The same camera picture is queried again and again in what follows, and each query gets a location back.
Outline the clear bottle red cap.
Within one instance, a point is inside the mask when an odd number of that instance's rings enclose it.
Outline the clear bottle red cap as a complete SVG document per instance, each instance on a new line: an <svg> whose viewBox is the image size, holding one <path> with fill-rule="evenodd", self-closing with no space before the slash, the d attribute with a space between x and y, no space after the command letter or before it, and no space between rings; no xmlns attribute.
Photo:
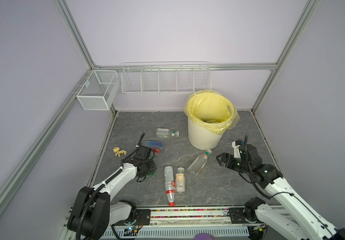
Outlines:
<svg viewBox="0 0 345 240"><path fill-rule="evenodd" d="M168 199L168 204L170 207L175 206L174 195L175 195L175 181L173 175L172 166L166 166L164 169L164 182L165 191Z"/></svg>

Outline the clear square bottle green cap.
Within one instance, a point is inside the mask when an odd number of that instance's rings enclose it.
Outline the clear square bottle green cap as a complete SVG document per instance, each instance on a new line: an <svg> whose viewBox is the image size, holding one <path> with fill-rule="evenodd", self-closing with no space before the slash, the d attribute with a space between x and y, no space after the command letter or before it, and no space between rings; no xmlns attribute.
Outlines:
<svg viewBox="0 0 345 240"><path fill-rule="evenodd" d="M206 149L203 154L199 155L188 167L187 171L190 175L197 176L204 166L206 165L208 158L212 154L211 149Z"/></svg>

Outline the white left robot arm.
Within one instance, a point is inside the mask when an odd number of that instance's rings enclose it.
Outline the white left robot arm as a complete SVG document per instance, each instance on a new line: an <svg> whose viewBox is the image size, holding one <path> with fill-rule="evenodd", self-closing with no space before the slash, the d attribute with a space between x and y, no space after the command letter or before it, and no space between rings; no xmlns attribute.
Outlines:
<svg viewBox="0 0 345 240"><path fill-rule="evenodd" d="M113 174L93 187L79 190L67 222L67 229L75 232L77 240L98 240L107 227L118 222L136 223L135 203L120 200L112 204L111 201L128 182L136 179L141 183L156 171L152 149L142 145L144 135Z"/></svg>

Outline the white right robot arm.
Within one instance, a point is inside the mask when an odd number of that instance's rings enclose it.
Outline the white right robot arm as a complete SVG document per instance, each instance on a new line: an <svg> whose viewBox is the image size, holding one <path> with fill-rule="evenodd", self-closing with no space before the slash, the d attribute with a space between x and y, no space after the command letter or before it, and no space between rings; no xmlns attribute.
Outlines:
<svg viewBox="0 0 345 240"><path fill-rule="evenodd" d="M275 166L263 162L247 140L245 137L232 142L233 154L222 153L216 160L220 166L238 172L266 199L276 199L295 221L289 221L258 197L245 203L245 220L262 222L288 240L345 240L345 228L336 228L314 210Z"/></svg>

